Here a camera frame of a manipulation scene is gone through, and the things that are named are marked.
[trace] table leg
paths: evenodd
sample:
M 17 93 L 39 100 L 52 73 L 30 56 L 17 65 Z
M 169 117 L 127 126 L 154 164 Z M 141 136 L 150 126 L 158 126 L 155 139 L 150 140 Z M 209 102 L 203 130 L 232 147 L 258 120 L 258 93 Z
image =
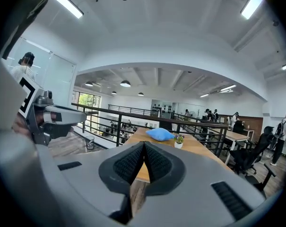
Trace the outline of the table leg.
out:
M 235 148 L 235 141 L 232 142 L 232 146 L 231 146 L 231 148 L 230 148 L 230 151 L 231 151 L 231 150 L 234 150 L 234 148 Z M 230 159 L 230 152 L 228 152 L 228 157 L 227 157 L 227 159 L 226 159 L 226 161 L 225 161 L 225 164 L 226 164 L 226 165 L 228 164 L 229 159 Z

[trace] window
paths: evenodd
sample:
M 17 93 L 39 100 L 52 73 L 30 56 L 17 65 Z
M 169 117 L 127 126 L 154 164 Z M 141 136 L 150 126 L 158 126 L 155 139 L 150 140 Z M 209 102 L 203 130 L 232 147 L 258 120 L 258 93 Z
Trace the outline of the window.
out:
M 71 101 L 75 104 L 99 108 L 101 97 L 96 96 L 96 95 L 92 95 L 92 94 L 88 94 L 88 93 L 81 93 L 78 91 L 73 91 Z M 82 107 L 77 107 L 77 106 L 74 106 L 74 107 L 80 111 L 83 111 Z M 85 109 L 85 112 L 89 112 L 89 111 L 92 111 L 92 110 L 91 109 Z M 98 123 L 99 123 L 98 118 L 94 117 L 94 116 L 90 116 L 90 115 L 87 116 L 87 120 L 85 121 L 85 125 L 86 125 L 86 127 L 89 128 L 89 131 L 93 132 L 95 134 L 98 133 L 97 132 Z

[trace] trash can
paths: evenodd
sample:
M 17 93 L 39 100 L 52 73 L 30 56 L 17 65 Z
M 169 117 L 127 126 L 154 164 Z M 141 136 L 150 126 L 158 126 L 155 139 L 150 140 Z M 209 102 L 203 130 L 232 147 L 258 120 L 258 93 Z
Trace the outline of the trash can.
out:
M 95 148 L 95 138 L 93 136 L 85 137 L 85 143 L 87 150 L 92 150 Z

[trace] wooden tabletop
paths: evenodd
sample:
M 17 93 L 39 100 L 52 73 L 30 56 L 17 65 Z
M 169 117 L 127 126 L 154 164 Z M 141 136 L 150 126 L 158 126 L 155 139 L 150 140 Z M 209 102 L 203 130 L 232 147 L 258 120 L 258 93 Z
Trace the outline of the wooden tabletop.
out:
M 153 138 L 151 138 L 149 135 L 146 134 L 146 131 L 148 130 L 150 129 L 138 128 L 138 130 L 125 142 L 125 144 L 136 143 L 140 141 L 150 141 L 153 143 L 166 144 L 171 147 L 174 147 L 174 139 L 166 140 L 166 141 L 154 140 Z M 186 151 L 189 151 L 195 154 L 207 156 L 217 161 L 225 169 L 231 170 L 218 157 L 216 157 L 210 150 L 208 150 L 205 146 L 199 143 L 198 140 L 195 139 L 192 135 L 189 135 L 189 134 L 184 134 L 184 135 L 185 135 L 185 139 L 184 139 L 183 147 L 181 148 L 182 150 L 186 150 Z M 137 175 L 136 179 L 149 182 L 149 174 L 148 174 L 148 170 L 147 170 L 145 163 L 140 169 L 139 174 Z
M 220 132 L 220 129 L 215 129 L 215 128 L 212 128 L 212 129 L 209 129 L 210 131 L 213 131 L 214 133 L 219 133 Z M 238 133 L 234 133 L 232 131 L 226 131 L 226 138 L 229 139 L 229 140 L 248 140 L 249 139 L 249 136 L 247 135 L 242 135 L 242 134 L 238 134 Z

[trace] white shirt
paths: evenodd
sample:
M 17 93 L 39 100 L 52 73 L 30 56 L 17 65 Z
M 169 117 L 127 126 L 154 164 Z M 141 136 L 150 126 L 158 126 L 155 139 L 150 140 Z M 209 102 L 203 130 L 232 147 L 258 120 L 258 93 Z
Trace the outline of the white shirt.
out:
M 233 116 L 232 116 L 232 124 L 231 124 L 231 127 L 234 127 L 235 122 L 236 122 L 236 116 L 233 115 Z
M 281 140 L 286 140 L 286 123 L 284 124 L 283 136 L 280 137 L 280 139 Z
M 35 73 L 30 69 L 29 66 L 15 66 L 10 73 L 16 81 L 20 80 L 23 74 L 26 74 L 30 79 L 35 81 Z

